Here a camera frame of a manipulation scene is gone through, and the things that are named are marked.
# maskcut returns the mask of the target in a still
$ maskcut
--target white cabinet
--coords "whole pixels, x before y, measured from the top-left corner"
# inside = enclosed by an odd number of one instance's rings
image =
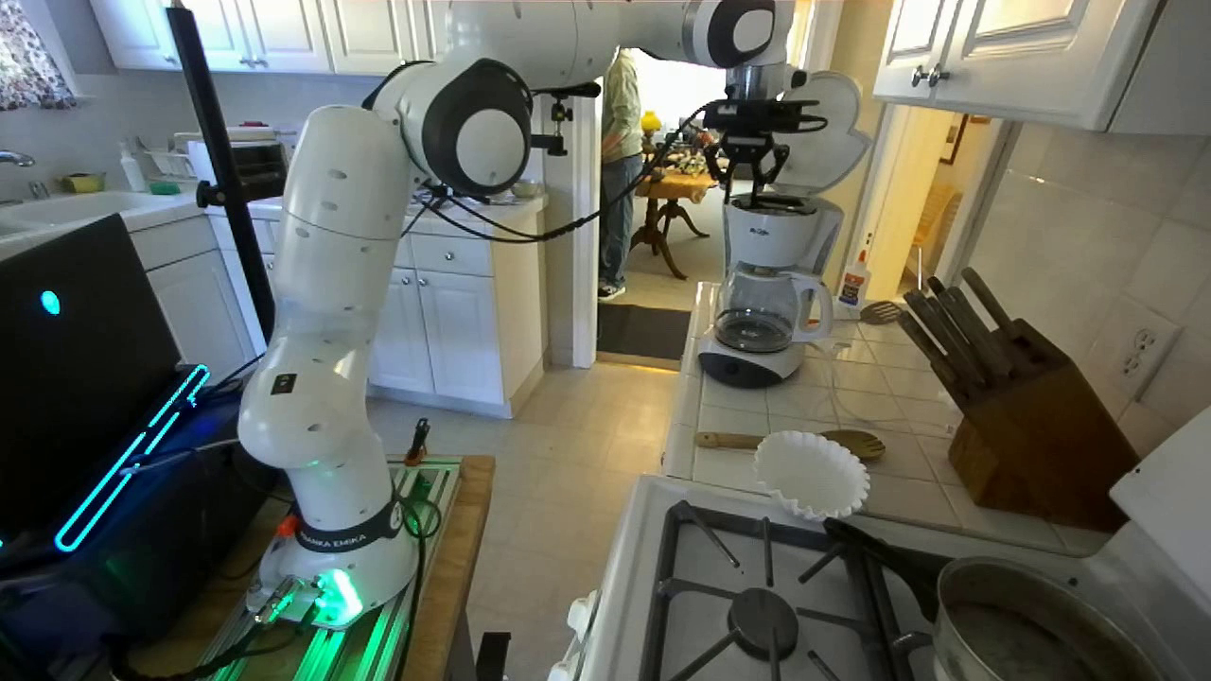
[[[333,73],[387,76],[432,59],[428,0],[323,0]]]
[[[432,392],[428,369],[428,337],[423,337],[423,309],[416,290],[416,270],[393,270],[387,286],[387,306],[380,316],[380,337],[372,356],[372,382],[409,392]]]
[[[897,0],[874,93],[1100,127],[1153,0]]]
[[[217,378],[244,368],[255,356],[255,344],[213,228],[201,217],[153,218],[131,232],[131,246],[183,359],[210,364]]]
[[[251,68],[328,73],[317,0],[240,0],[240,16]]]
[[[116,68],[177,68],[168,0],[92,0]],[[189,0],[213,73],[328,73],[317,0]]]
[[[269,275],[274,271],[274,243],[276,243],[276,232],[280,232],[276,199],[251,205],[251,218],[255,218],[263,266],[264,266],[264,275]],[[251,296],[251,282],[246,282],[230,228],[227,228],[227,213],[213,208],[210,224],[213,224],[213,233],[220,243],[222,271],[227,271],[230,290],[236,290],[236,306],[240,306],[240,316],[244,316],[246,344],[255,353],[264,353],[263,316],[258,316],[258,306],[255,306],[255,296]]]
[[[488,217],[533,233],[545,199]],[[372,387],[404,401],[515,416],[541,378],[541,356],[541,250],[493,246],[420,218],[396,252]]]
[[[116,68],[177,68],[158,0],[92,0]]]
[[[1204,0],[897,0],[874,93],[1114,131],[1211,131]]]
[[[255,356],[220,250],[148,271],[177,353],[189,364],[210,364],[217,378]]]

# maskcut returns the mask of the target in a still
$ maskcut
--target computer screen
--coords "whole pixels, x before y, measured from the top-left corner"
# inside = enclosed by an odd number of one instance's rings
[[[0,546],[71,514],[176,368],[120,217],[0,261]]]

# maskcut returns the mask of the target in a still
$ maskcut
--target stove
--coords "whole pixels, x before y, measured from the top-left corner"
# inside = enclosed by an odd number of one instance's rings
[[[929,676],[941,565],[842,523],[680,499],[662,523],[640,676]]]
[[[1052,576],[1175,681],[1211,670],[1209,591],[1139,526],[1080,559],[868,514],[805,523],[768,496],[640,475],[550,681],[931,681],[935,576],[953,557]]]

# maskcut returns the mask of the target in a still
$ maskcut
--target cabinet handle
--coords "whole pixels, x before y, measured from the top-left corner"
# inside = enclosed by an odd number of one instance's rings
[[[949,73],[941,63],[935,63],[931,87],[939,87],[941,81],[949,81]]]
[[[914,87],[929,84],[931,76],[922,73],[922,63],[915,63],[914,73]]]

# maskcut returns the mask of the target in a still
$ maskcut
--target tile backsplash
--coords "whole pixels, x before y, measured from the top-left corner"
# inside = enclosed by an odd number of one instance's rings
[[[1211,140],[1021,126],[974,266],[1093,382],[1139,454],[1211,405]],[[1178,324],[1132,398],[1134,316]]]

